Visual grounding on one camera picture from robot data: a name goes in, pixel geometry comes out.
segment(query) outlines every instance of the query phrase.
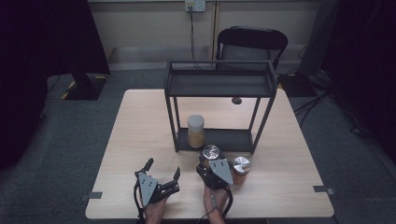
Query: electrical outlet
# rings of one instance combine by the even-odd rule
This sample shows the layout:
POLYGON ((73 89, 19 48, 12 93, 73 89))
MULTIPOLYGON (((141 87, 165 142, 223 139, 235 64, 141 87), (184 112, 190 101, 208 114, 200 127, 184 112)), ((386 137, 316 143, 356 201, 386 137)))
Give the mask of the electrical outlet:
POLYGON ((185 0, 184 10, 193 12, 204 12, 206 9, 205 0, 185 0))
POLYGON ((195 0, 185 0, 184 1, 184 10, 185 11, 194 11, 195 0))
POLYGON ((205 11, 206 2, 205 0, 195 0, 194 11, 205 11))

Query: dark cloth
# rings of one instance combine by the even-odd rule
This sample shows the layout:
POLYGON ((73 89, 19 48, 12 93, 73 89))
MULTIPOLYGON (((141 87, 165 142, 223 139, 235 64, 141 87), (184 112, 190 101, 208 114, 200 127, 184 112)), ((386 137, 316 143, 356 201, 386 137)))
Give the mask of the dark cloth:
POLYGON ((86 0, 4 0, 0 21, 1 168, 28 146, 48 77, 110 72, 86 0))

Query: metal can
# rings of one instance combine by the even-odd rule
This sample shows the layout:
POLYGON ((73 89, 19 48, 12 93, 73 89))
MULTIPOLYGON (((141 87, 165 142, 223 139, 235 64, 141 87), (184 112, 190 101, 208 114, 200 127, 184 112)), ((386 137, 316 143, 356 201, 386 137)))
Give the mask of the metal can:
POLYGON ((235 185, 243 185, 246 178, 248 177, 248 172, 250 171, 250 162, 245 157, 237 157, 233 160, 233 183, 235 185))
POLYGON ((207 145, 202 150, 202 154, 205 158, 204 164, 206 168, 209 168, 209 161, 217 160, 220 156, 220 149, 215 145, 207 145))

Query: black curtain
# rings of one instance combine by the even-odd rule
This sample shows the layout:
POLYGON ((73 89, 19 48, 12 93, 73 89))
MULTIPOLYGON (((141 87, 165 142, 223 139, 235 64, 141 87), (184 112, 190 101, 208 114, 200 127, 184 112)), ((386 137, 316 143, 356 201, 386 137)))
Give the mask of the black curtain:
POLYGON ((343 1, 322 68, 396 162, 396 2, 343 1))
POLYGON ((47 95, 47 78, 110 74, 85 0, 0 3, 0 168, 29 144, 47 95))
POLYGON ((341 0, 321 0, 299 72, 316 76, 321 67, 341 0))

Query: glass jar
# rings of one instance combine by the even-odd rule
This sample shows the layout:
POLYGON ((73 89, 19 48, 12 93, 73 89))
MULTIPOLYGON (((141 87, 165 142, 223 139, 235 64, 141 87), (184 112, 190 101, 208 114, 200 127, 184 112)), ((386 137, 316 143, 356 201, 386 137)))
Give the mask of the glass jar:
POLYGON ((187 142, 190 147, 202 147, 205 143, 204 117, 201 115, 190 115, 187 123, 189 125, 189 136, 187 142))

